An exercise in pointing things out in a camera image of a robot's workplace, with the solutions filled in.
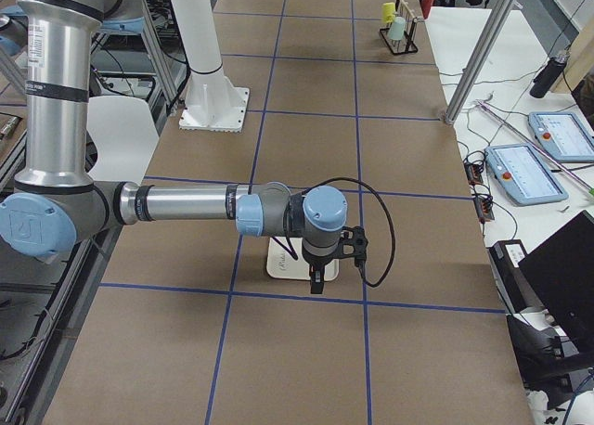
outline black cable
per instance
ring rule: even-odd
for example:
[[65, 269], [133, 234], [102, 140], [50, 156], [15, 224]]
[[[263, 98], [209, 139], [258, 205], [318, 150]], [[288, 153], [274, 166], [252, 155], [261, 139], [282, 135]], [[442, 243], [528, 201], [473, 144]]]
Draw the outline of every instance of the black cable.
[[511, 212], [508, 209], [506, 209], [502, 205], [497, 204], [495, 201], [493, 201], [493, 205], [497, 205], [501, 210], [503, 210], [505, 213], [507, 213], [511, 217], [511, 220], [513, 221], [515, 227], [513, 229], [513, 235], [511, 235], [510, 240], [515, 239], [516, 235], [518, 234], [518, 220], [516, 219], [516, 217], [513, 214], [511, 214]]
[[3, 112], [3, 111], [0, 111], [0, 114], [2, 114], [4, 116], [10, 116], [10, 117], [20, 117], [17, 114], [10, 114], [9, 112]]
[[468, 157], [468, 155], [471, 154], [471, 149], [469, 148], [469, 146], [460, 140], [457, 140], [456, 142], [458, 142], [460, 145], [462, 145], [466, 149], [466, 157]]
[[[594, 167], [594, 163], [589, 163], [588, 165], [582, 165], [581, 167], [568, 168], [567, 170], [569, 170], [570, 172], [578, 172], [580, 170], [586, 170], [587, 168], [592, 168], [592, 167]], [[551, 170], [552, 173], [560, 173], [562, 171], [563, 170], [560, 170], [559, 168]]]
[[172, 56], [171, 54], [168, 54], [167, 52], [165, 52], [165, 50], [163, 49], [162, 46], [161, 46], [161, 51], [166, 57], [170, 58], [171, 60], [181, 63], [182, 65], [188, 66], [187, 59], [176, 58], [176, 57]]
[[[531, 74], [536, 74], [537, 72], [539, 72], [542, 68], [538, 68], [536, 71], [530, 71], [527, 72], [526, 74], [524, 74], [521, 77], [518, 77], [517, 79], [505, 79], [505, 80], [483, 80], [481, 82], [477, 82], [476, 84], [474, 84], [473, 86], [477, 85], [477, 84], [504, 84], [505, 82], [519, 82], [521, 79], [523, 79], [524, 77], [527, 77]], [[458, 86], [459, 84], [442, 84], [442, 86]]]
[[492, 103], [485, 102], [485, 104], [488, 105], [489, 107], [493, 108], [493, 109], [496, 109], [497, 111], [506, 112], [508, 114], [520, 114], [521, 116], [528, 117], [528, 114], [526, 114], [525, 112], [507, 111], [505, 109], [501, 109], [501, 108], [496, 107]]
[[367, 275], [365, 272], [365, 265], [362, 264], [357, 267], [359, 269], [359, 275], [361, 276], [361, 279], [363, 280], [363, 282], [370, 288], [377, 288], [390, 273], [390, 270], [392, 269], [392, 264], [394, 263], [394, 258], [396, 255], [396, 233], [394, 230], [394, 222], [392, 221], [392, 216], [390, 215], [390, 211], [388, 210], [388, 207], [386, 206], [385, 202], [381, 198], [380, 193], [378, 193], [372, 186], [366, 184], [365, 182], [363, 182], [359, 179], [354, 179], [353, 177], [333, 177], [331, 179], [327, 179], [324, 182], [320, 182], [319, 184], [302, 191], [302, 195], [306, 195], [309, 191], [313, 190], [314, 188], [325, 186], [326, 184], [330, 184], [332, 182], [339, 182], [339, 181], [359, 184], [360, 186], [366, 188], [369, 191], [369, 193], [371, 193], [375, 197], [375, 199], [380, 203], [381, 209], [383, 210], [383, 213], [386, 216], [386, 221], [388, 222], [388, 227], [390, 229], [391, 248], [390, 248], [390, 259], [388, 260], [388, 264], [386, 265], [386, 268], [384, 269], [383, 273], [381, 274], [381, 277], [378, 278], [378, 280], [375, 283], [372, 283], [367, 278]]
[[97, 44], [99, 46], [101, 46], [101, 49], [103, 51], [105, 51], [105, 53], [108, 56], [110, 56], [111, 58], [113, 58], [113, 61], [116, 62], [116, 64], [118, 65], [118, 68], [120, 68], [120, 71], [122, 72], [122, 78], [125, 80], [125, 82], [128, 84], [128, 87], [130, 88], [130, 92], [132, 93], [132, 97], [136, 97], [135, 94], [134, 94], [134, 90], [132, 89], [132, 84], [130, 84], [130, 81], [126, 77], [126, 73], [123, 70], [122, 63], [120, 63], [120, 61], [113, 54], [111, 54], [111, 52], [105, 47], [105, 45], [101, 44], [99, 41], [97, 41]]
[[565, 33], [565, 30], [569, 27], [569, 25], [572, 24], [572, 22], [574, 20], [574, 17], [575, 17], [575, 14], [577, 14], [577, 12], [584, 5], [584, 3], [586, 3], [586, 0], [582, 0], [582, 2], [575, 9], [575, 11], [572, 14], [572, 16], [567, 20], [567, 23], [565, 23], [565, 26], [563, 26], [563, 29], [561, 29], [561, 32], [559, 32], [559, 35], [557, 35], [557, 38], [555, 39], [555, 41], [553, 42], [553, 44], [550, 46], [550, 50], [547, 53], [547, 57], [550, 57], [550, 54], [553, 52], [553, 49], [555, 48], [555, 45], [557, 44], [557, 42], [559, 41], [559, 39], [561, 38], [561, 36]]
[[567, 425], [567, 420], [569, 419], [569, 413], [571, 412], [572, 407], [574, 406], [575, 399], [577, 398], [577, 396], [579, 394], [581, 394], [582, 389], [591, 380], [594, 380], [594, 372], [592, 372], [592, 369], [590, 370], [589, 375], [586, 376], [586, 377], [584, 377], [584, 379], [582, 380], [582, 382], [577, 386], [577, 389], [574, 391], [574, 395], [572, 396], [572, 400], [569, 402], [569, 406], [567, 406], [567, 411], [565, 411], [565, 416], [563, 417], [563, 423], [562, 423], [562, 425]]
[[563, 81], [565, 82], [565, 86], [567, 86], [567, 89], [569, 90], [570, 93], [573, 93], [574, 90], [572, 89], [572, 87], [567, 83], [567, 77], [565, 77], [565, 70], [561, 71], [561, 75], [563, 77]]
[[572, 103], [569, 107], [557, 109], [556, 111], [553, 111], [553, 112], [564, 112], [564, 111], [567, 111], [569, 108], [573, 108], [573, 107], [576, 107], [576, 106], [577, 106], [576, 103]]

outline label sticker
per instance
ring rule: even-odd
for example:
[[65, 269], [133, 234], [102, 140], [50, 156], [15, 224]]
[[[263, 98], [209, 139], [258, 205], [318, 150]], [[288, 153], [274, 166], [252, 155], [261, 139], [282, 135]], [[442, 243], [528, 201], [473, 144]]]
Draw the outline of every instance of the label sticker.
[[520, 244], [508, 244], [505, 246], [510, 256], [511, 263], [514, 267], [520, 267], [518, 263], [523, 260], [525, 255], [523, 254], [522, 246]]
[[29, 67], [45, 66], [45, 29], [40, 24], [29, 25]]

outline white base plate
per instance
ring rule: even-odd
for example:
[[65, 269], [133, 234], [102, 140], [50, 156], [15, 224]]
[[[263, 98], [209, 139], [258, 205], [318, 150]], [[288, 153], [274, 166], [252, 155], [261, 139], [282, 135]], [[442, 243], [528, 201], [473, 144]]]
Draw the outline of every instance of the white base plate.
[[[277, 238], [283, 244], [287, 244], [286, 239]], [[291, 244], [295, 248], [299, 260], [295, 261], [284, 251], [274, 240], [270, 239], [268, 244], [268, 258], [266, 260], [266, 272], [272, 278], [277, 279], [297, 279], [309, 281], [309, 264], [301, 255], [300, 238], [293, 238]], [[333, 260], [326, 266], [324, 281], [332, 281], [338, 276], [338, 260]]]

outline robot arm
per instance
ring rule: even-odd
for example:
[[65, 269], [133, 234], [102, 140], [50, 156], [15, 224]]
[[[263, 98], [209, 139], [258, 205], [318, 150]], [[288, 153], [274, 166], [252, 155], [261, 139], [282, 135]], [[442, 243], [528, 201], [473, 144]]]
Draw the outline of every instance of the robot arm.
[[[303, 238], [312, 293], [323, 290], [332, 259], [365, 261], [363, 230], [344, 226], [346, 200], [333, 187], [291, 195], [278, 183], [159, 188], [94, 182], [84, 170], [91, 36], [105, 16], [123, 28], [142, 19], [141, 0], [18, 3], [29, 19], [26, 165], [15, 177], [17, 192], [0, 204], [0, 235], [14, 249], [47, 256], [116, 225], [230, 219], [243, 235]], [[345, 253], [345, 246], [355, 251]]]

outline gray metal stand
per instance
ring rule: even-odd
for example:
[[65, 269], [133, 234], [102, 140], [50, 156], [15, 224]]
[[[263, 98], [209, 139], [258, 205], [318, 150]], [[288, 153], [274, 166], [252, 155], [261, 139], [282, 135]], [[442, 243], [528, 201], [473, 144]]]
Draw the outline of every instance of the gray metal stand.
[[451, 125], [456, 121], [515, 2], [516, 0], [497, 0], [489, 19], [484, 25], [483, 32], [472, 52], [468, 65], [464, 69], [458, 87], [449, 102], [444, 116], [445, 123]]

